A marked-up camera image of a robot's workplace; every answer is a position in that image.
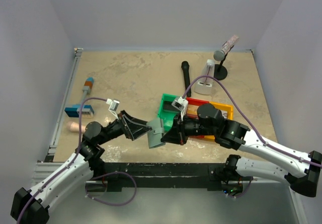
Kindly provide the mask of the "black VIP card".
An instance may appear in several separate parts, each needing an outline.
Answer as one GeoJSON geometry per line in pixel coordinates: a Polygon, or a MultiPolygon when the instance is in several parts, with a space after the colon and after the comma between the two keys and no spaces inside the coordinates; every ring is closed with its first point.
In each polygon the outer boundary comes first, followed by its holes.
{"type": "Polygon", "coordinates": [[[166,111],[166,112],[177,112],[178,110],[172,105],[172,102],[164,101],[163,111],[166,111]]]}

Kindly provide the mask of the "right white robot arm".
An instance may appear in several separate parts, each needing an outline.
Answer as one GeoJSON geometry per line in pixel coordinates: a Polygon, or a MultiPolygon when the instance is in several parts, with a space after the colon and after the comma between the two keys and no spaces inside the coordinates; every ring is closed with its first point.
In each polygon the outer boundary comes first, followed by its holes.
{"type": "Polygon", "coordinates": [[[303,196],[316,197],[321,153],[293,150],[262,137],[254,128],[224,118],[210,103],[199,106],[195,118],[177,114],[161,141],[184,145],[189,137],[200,135],[213,135],[221,147],[261,157],[260,161],[255,161],[230,155],[223,168],[225,180],[234,175],[260,177],[284,183],[303,196]]]}

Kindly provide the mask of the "sage green card holder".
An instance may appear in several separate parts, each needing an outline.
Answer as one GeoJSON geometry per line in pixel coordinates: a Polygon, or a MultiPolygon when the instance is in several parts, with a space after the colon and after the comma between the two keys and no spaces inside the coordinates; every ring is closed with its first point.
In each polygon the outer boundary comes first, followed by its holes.
{"type": "Polygon", "coordinates": [[[150,132],[147,133],[149,149],[164,146],[166,143],[161,141],[165,133],[163,120],[157,117],[148,122],[147,126],[151,128],[150,132]]]}

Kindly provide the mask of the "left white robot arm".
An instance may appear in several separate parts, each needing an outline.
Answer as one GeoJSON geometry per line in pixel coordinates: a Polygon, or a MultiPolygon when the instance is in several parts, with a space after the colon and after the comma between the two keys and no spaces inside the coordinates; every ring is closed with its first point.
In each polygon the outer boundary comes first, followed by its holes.
{"type": "Polygon", "coordinates": [[[90,122],[75,152],[58,169],[30,189],[21,188],[15,195],[11,217],[17,223],[47,223],[49,212],[75,187],[104,172],[101,145],[122,135],[130,140],[150,132],[146,121],[121,111],[107,126],[90,122]]]}

